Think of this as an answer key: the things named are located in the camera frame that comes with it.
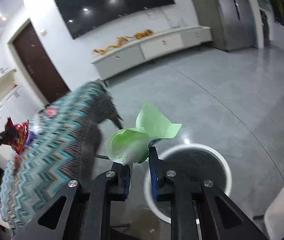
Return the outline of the red snack wrapper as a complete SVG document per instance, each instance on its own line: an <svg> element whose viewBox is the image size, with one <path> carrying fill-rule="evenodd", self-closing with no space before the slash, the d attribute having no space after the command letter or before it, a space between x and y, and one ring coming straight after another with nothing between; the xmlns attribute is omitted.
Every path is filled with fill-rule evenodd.
<svg viewBox="0 0 284 240"><path fill-rule="evenodd" d="M12 119L8 117L5 124L5 130L7 131L11 129L14 129L15 136L12 135L4 144L11 146L15 153L20 155L23 152L24 145L29 135L29 120L19 124L14 124Z"/></svg>

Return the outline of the green paper wrapper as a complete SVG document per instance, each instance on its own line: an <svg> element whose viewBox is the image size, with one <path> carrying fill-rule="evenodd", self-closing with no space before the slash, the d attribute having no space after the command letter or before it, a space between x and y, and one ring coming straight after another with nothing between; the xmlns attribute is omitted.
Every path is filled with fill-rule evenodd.
<svg viewBox="0 0 284 240"><path fill-rule="evenodd" d="M145 103L139 112L134 128L114 133L106 144L107 157L121 165L143 163L149 156L149 145L158 140L173 139L182 124L171 122L160 110Z"/></svg>

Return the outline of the white round trash bin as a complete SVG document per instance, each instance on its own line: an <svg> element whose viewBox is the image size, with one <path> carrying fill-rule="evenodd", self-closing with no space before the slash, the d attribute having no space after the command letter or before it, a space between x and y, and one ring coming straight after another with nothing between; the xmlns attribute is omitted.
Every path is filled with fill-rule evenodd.
<svg viewBox="0 0 284 240"><path fill-rule="evenodd" d="M232 189L232 174L224 157L213 148L201 144L181 144L158 154L169 167L192 181L213 181L227 196ZM169 202L157 202L152 195L150 172L146 172L143 193L150 210L162 221L171 222Z"/></svg>

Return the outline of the white shoe cabinet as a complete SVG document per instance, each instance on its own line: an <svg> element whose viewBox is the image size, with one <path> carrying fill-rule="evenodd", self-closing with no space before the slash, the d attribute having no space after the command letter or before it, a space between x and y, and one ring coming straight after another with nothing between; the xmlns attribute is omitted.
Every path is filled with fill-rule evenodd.
<svg viewBox="0 0 284 240"><path fill-rule="evenodd" d="M33 118L43 106L0 39L0 132L8 117L16 123Z"/></svg>

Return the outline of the pink crumpled wrapper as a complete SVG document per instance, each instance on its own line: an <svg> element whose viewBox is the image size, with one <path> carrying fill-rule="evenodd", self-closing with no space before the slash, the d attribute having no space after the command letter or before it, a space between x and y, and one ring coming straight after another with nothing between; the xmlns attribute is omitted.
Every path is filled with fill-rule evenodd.
<svg viewBox="0 0 284 240"><path fill-rule="evenodd" d="M57 116L57 109L54 108L54 107L49 107L49 108L46 109L45 113L50 118L54 118L55 116Z"/></svg>

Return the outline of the zigzag knitted table cloth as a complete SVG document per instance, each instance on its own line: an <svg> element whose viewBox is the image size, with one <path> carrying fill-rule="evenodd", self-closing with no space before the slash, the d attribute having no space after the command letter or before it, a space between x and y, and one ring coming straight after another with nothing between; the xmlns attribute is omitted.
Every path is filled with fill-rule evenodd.
<svg viewBox="0 0 284 240"><path fill-rule="evenodd" d="M29 127L39 132L20 155L6 165L0 185L0 215L17 233L70 180L90 181L102 141L99 124L111 120L122 128L112 97L99 82L88 82L39 111Z"/></svg>

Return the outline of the brown entrance door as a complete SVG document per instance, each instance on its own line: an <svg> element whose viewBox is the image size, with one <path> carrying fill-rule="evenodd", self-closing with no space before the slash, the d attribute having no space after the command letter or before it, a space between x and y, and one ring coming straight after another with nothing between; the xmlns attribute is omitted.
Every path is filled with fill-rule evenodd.
<svg viewBox="0 0 284 240"><path fill-rule="evenodd" d="M17 35L13 45L28 74L49 103L70 92L44 50L31 23Z"/></svg>

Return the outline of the golden dragon ornament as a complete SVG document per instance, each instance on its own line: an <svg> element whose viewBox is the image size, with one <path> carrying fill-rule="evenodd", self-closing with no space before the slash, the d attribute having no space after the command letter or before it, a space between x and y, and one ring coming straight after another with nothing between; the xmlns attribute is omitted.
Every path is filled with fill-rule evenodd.
<svg viewBox="0 0 284 240"><path fill-rule="evenodd" d="M92 54L106 55L110 50L121 48L124 44L128 43L133 38L134 37L131 36L117 37L116 44L108 45L105 49L93 49Z"/></svg>

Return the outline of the white tv cabinet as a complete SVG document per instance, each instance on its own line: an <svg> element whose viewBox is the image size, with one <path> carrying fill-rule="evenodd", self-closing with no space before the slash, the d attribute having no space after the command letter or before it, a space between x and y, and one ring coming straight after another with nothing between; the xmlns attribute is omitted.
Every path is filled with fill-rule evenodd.
<svg viewBox="0 0 284 240"><path fill-rule="evenodd" d="M100 80L106 82L139 64L211 41L210 27L175 28L132 41L106 55L98 56L91 64L98 71Z"/></svg>

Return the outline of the golden tiger ornament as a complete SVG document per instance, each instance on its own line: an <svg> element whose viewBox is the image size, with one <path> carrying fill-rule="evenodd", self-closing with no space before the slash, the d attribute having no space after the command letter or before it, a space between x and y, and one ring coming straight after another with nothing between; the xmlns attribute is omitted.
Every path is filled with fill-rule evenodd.
<svg viewBox="0 0 284 240"><path fill-rule="evenodd" d="M148 37L148 36L152 36L153 35L153 31L150 29L147 29L145 31L139 32L139 33L135 33L134 37L138 40L144 38L144 37Z"/></svg>

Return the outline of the stainless steel refrigerator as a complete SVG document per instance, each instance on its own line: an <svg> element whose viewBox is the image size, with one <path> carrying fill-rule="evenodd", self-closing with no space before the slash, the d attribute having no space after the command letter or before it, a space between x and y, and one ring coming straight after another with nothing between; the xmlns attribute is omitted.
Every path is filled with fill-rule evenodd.
<svg viewBox="0 0 284 240"><path fill-rule="evenodd" d="M211 28L214 48L264 48L257 0L192 0L199 24Z"/></svg>

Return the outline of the large wall television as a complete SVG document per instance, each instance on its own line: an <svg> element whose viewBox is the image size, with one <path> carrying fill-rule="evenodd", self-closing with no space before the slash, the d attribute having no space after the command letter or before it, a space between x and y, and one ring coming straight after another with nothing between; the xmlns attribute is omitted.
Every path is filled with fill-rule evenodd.
<svg viewBox="0 0 284 240"><path fill-rule="evenodd" d="M55 0L73 39L138 11L174 4L174 0Z"/></svg>

